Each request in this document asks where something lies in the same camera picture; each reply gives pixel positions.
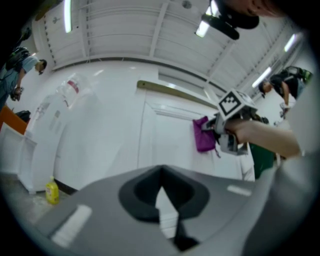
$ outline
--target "fluorescent light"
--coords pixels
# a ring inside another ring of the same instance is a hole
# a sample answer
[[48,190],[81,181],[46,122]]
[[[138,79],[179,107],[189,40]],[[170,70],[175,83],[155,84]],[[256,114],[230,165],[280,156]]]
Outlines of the fluorescent light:
[[64,0],[64,29],[66,33],[72,30],[71,26],[71,0]]
[[209,28],[209,24],[205,23],[204,21],[201,21],[198,29],[195,32],[195,34],[197,36],[203,38],[206,35],[206,33],[208,31],[208,28]]
[[95,73],[93,74],[93,76],[96,77],[96,76],[98,76],[99,74],[101,74],[103,71],[105,71],[105,70],[104,70],[104,69],[101,69],[101,70],[95,72]]
[[218,12],[218,7],[216,5],[216,2],[215,1],[211,1],[211,7],[209,6],[208,9],[206,9],[205,14],[206,15],[216,16],[217,12]]
[[263,73],[262,75],[259,76],[259,78],[257,80],[254,81],[254,83],[252,84],[252,87],[255,88],[263,79],[265,79],[265,77],[267,75],[269,75],[271,72],[271,67],[268,67]]
[[214,0],[211,1],[211,9],[213,12],[213,16],[216,16],[217,12],[218,12],[218,6],[216,4],[216,2]]
[[174,88],[176,88],[177,86],[176,86],[175,84],[169,82],[168,85],[167,85],[167,87],[170,87],[170,88],[174,89]]
[[[206,9],[206,12],[205,14],[206,15],[212,15],[212,16],[216,16],[218,12],[218,7],[217,7],[217,4],[215,1],[211,1],[211,7],[209,6],[208,9]],[[195,32],[195,34],[201,38],[203,38],[207,31],[208,31],[208,28],[209,28],[209,24],[204,22],[203,20],[201,21],[197,31]]]
[[206,15],[212,15],[210,6],[208,7],[208,9],[206,9],[205,14]]
[[291,46],[292,46],[292,45],[294,44],[294,42],[295,42],[295,38],[296,38],[296,35],[295,35],[295,34],[293,34],[293,35],[290,37],[289,41],[286,43],[286,45],[285,45],[285,47],[284,47],[284,51],[285,51],[285,52],[289,51],[289,49],[291,48]]

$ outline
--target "person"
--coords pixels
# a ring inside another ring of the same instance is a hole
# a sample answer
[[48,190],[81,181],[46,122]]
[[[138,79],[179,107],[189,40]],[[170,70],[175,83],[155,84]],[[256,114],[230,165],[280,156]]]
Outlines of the person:
[[47,67],[45,59],[38,59],[36,56],[29,56],[21,62],[21,68],[11,68],[6,72],[0,81],[0,111],[6,104],[9,95],[13,92],[19,100],[21,94],[21,81],[33,67],[41,75]]
[[247,16],[283,17],[285,13],[272,0],[222,0],[228,7]]
[[297,99],[305,87],[306,85],[300,79],[286,70],[272,75],[269,81],[262,81],[258,85],[263,97],[274,89],[284,99],[284,103],[287,106],[289,105],[289,95],[291,94]]
[[253,120],[232,119],[225,129],[235,134],[239,144],[252,143],[282,157],[299,156],[301,150],[294,133]]

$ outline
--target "white wall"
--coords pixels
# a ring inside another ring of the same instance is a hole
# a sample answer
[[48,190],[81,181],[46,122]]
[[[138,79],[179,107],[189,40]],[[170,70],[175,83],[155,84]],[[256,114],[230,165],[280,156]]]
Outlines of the white wall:
[[[294,103],[296,100],[291,95],[289,96],[289,102]],[[275,90],[270,91],[265,95],[265,98],[260,98],[255,103],[258,108],[257,114],[260,117],[266,117],[269,123],[273,126],[274,122],[281,122],[283,119],[280,117],[282,111],[280,104],[284,102],[284,99],[276,93]]]
[[[312,73],[317,71],[317,65],[309,45],[306,44],[303,46],[301,52],[298,54],[291,66],[300,67]],[[274,122],[281,122],[283,119],[280,117],[280,111],[282,111],[280,104],[283,102],[284,100],[274,90],[272,90],[265,95],[265,98],[260,97],[256,101],[255,104],[258,108],[257,114],[261,117],[268,118],[271,125],[273,125]],[[291,95],[289,97],[289,102],[295,102],[295,98]]]
[[312,73],[317,71],[317,64],[314,59],[313,52],[307,43],[303,46],[301,52],[292,63],[292,66],[308,70]]
[[72,73],[88,78],[62,134],[54,176],[75,189],[136,169],[145,92],[138,80],[157,81],[158,69],[134,62],[94,62],[54,73],[36,101],[53,93]]
[[27,28],[30,28],[31,29],[31,36],[27,40],[22,41],[21,44],[20,44],[21,47],[26,47],[31,54],[38,52],[38,49],[37,49],[36,43],[35,43],[35,39],[34,39],[35,34],[32,32],[32,22],[33,22],[33,20],[34,19],[31,18],[22,27],[22,29],[21,29],[22,31],[26,30]]

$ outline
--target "hand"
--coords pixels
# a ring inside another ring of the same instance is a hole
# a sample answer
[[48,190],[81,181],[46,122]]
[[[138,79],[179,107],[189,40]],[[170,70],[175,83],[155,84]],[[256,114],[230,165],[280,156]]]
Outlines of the hand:
[[14,89],[14,94],[17,95],[17,96],[21,95],[20,87],[17,87],[17,88]]
[[248,142],[251,128],[251,121],[243,119],[228,120],[225,124],[225,129],[232,134],[235,134],[239,144]]

